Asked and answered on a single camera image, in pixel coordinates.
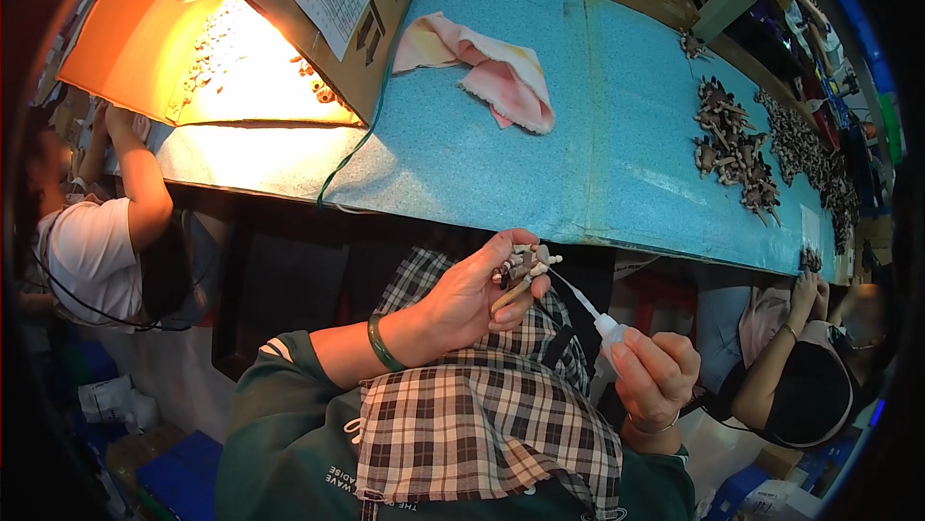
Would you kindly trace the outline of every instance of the glue bottle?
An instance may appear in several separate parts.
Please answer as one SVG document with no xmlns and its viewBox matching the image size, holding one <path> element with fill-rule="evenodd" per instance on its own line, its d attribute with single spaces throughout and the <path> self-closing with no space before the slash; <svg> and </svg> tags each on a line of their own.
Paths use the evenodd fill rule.
<svg viewBox="0 0 925 521">
<path fill-rule="evenodd" d="M 549 269 L 550 272 L 558 276 L 565 285 L 572 289 L 572 293 L 575 295 L 575 298 L 578 299 L 578 302 L 582 304 L 585 310 L 591 313 L 591 316 L 594 317 L 594 328 L 597 329 L 597 334 L 600 334 L 602 339 L 600 342 L 600 350 L 604 353 L 604 358 L 607 359 L 607 362 L 610 363 L 610 366 L 613 366 L 613 370 L 616 371 L 617 375 L 620 375 L 617 367 L 613 365 L 613 358 L 610 357 L 610 345 L 614 342 L 623 342 L 623 332 L 626 331 L 629 327 L 625 324 L 620 324 L 616 320 L 610 317 L 608 314 L 600 314 L 597 312 L 595 307 L 591 302 L 584 297 L 584 294 L 581 294 L 581 291 L 572 286 L 568 280 L 563 278 L 558 272 Z"/>
</svg>

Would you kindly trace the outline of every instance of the white t-shirt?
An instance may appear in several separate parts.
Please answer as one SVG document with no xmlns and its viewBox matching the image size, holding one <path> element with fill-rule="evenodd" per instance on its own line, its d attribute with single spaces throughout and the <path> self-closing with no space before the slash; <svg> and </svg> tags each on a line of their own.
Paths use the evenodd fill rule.
<svg viewBox="0 0 925 521">
<path fill-rule="evenodd" d="M 129 236 L 129 198 L 75 203 L 57 217 L 48 246 L 48 269 L 79 299 L 117 319 L 130 319 L 142 308 L 142 266 Z M 39 221 L 36 256 L 55 214 Z M 61 304 L 90 324 L 111 323 L 75 302 L 48 281 Z"/>
</svg>

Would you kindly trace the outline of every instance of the green bangle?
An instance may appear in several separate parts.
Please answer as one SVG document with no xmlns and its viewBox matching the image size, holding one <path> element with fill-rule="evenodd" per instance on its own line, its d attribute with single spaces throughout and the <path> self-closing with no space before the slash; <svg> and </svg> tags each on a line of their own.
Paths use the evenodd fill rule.
<svg viewBox="0 0 925 521">
<path fill-rule="evenodd" d="M 379 362 L 388 369 L 388 372 L 408 370 L 407 366 L 395 360 L 392 353 L 388 352 L 385 342 L 382 342 L 382 337 L 379 335 L 379 319 L 381 319 L 382 316 L 381 314 L 374 314 L 369 318 L 369 323 L 366 325 L 366 334 L 369 335 L 369 343 L 373 347 L 373 352 L 376 353 Z"/>
</svg>

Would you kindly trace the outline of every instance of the wooden stick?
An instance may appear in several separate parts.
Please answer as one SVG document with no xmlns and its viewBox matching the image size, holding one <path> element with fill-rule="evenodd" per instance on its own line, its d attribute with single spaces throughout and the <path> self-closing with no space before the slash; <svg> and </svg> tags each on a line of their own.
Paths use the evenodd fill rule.
<svg viewBox="0 0 925 521">
<path fill-rule="evenodd" d="M 729 144 L 726 144 L 726 138 L 723 137 L 723 132 L 720 132 L 720 129 L 717 128 L 715 125 L 713 126 L 713 134 L 715 134 L 715 135 L 716 135 L 716 138 L 717 138 L 718 140 L 720 140 L 720 142 L 723 143 L 723 146 L 725 146 L 727 152 L 733 151 L 733 150 L 729 147 Z"/>
<path fill-rule="evenodd" d="M 777 212 L 774 211 L 774 206 L 773 206 L 773 205 L 768 207 L 768 211 L 770 212 L 771 215 L 774 216 L 774 219 L 777 220 L 777 226 L 778 226 L 778 227 L 782 227 L 782 226 L 780 226 L 780 217 L 778 217 L 778 216 L 777 216 Z"/>
<path fill-rule="evenodd" d="M 734 111 L 735 113 L 737 113 L 737 114 L 739 114 L 739 115 L 748 117 L 748 112 L 747 112 L 746 110 L 742 109 L 741 107 L 730 106 L 729 104 L 727 104 L 727 103 L 724 102 L 724 101 L 721 101 L 721 102 L 720 102 L 720 105 L 723 106 L 723 107 L 725 107 L 725 108 L 728 109 L 729 111 Z"/>
<path fill-rule="evenodd" d="M 514 286 L 511 290 L 504 293 L 498 300 L 491 305 L 491 315 L 492 318 L 495 316 L 495 313 L 501 310 L 501 308 L 507 306 L 511 303 L 514 298 L 520 296 L 524 291 L 530 288 L 530 284 L 533 282 L 533 278 L 530 276 L 524 277 L 520 284 Z"/>
</svg>

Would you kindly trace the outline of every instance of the green wire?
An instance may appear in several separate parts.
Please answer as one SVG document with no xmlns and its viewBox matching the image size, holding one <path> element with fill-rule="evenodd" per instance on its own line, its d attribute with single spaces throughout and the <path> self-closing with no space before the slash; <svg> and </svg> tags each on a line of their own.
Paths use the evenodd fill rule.
<svg viewBox="0 0 925 521">
<path fill-rule="evenodd" d="M 404 25 L 404 19 L 408 17 L 411 1 L 413 0 L 408 0 L 408 5 L 405 6 L 404 13 L 401 14 L 399 29 L 401 29 L 401 27 Z M 369 124 L 369 130 L 366 132 L 366 134 L 364 134 L 363 138 L 353 146 L 353 150 L 351 150 L 350 154 L 347 154 L 347 156 L 341 159 L 341 163 L 338 164 L 338 167 L 334 168 L 334 171 L 330 173 L 328 178 L 325 180 L 325 183 L 321 185 L 321 190 L 318 191 L 318 198 L 316 200 L 318 211 L 325 209 L 325 191 L 328 191 L 328 186 L 330 185 L 331 180 L 334 180 L 334 177 L 338 175 L 338 172 L 350 163 L 350 160 L 353 159 L 353 155 L 360 151 L 360 148 L 363 147 L 369 140 L 369 136 L 373 135 L 373 130 L 376 129 L 376 123 L 379 122 L 379 114 L 382 112 L 382 103 L 386 100 L 386 86 L 388 85 L 388 78 L 392 74 L 392 64 L 395 62 L 395 52 L 399 45 L 398 40 L 400 40 L 400 37 L 396 36 L 395 40 L 393 40 L 393 44 L 388 49 L 386 72 L 382 75 L 382 83 L 379 87 L 379 101 L 376 104 L 376 112 L 373 113 L 373 121 Z"/>
</svg>

